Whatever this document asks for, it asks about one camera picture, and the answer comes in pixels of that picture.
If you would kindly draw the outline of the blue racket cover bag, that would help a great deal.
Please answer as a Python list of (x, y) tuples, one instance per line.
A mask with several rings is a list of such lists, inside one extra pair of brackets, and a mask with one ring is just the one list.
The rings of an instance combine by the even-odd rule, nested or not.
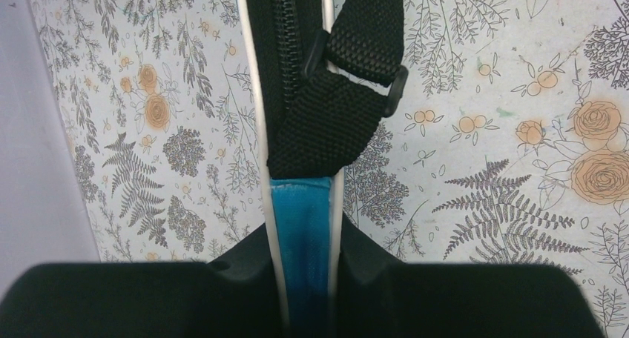
[(285, 337), (334, 337), (332, 175), (317, 168), (327, 75), (324, 0), (237, 0), (255, 104), (260, 185)]

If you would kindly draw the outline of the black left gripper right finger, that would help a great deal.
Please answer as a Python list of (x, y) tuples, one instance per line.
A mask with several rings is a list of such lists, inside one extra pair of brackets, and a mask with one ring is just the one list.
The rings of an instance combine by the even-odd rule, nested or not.
[(582, 292), (550, 265), (409, 264), (342, 222), (339, 337), (601, 337)]

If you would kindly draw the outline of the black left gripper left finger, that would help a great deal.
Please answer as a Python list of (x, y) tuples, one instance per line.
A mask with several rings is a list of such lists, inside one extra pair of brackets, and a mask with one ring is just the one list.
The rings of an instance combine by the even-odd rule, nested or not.
[(266, 229), (210, 262), (52, 263), (1, 301), (3, 337), (281, 337)]

